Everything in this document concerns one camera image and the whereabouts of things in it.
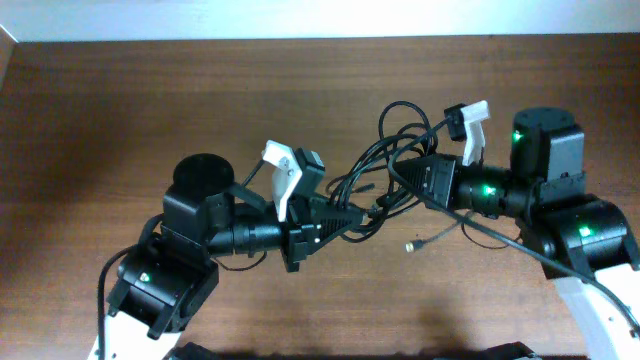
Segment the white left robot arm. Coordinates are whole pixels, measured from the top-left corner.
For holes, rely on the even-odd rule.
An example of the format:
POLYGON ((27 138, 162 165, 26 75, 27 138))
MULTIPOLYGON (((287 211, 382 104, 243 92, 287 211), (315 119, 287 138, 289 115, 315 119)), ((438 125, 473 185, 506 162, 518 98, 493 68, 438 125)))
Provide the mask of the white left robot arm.
POLYGON ((136 244, 112 256, 97 287, 98 335, 93 359, 162 359, 213 292, 220 258, 279 251, 287 272, 331 240, 358 226, 364 210, 316 193, 325 168, 316 153, 297 149, 272 160, 285 194, 267 201, 235 180, 231 164, 210 153, 174 169, 162 213, 136 244))

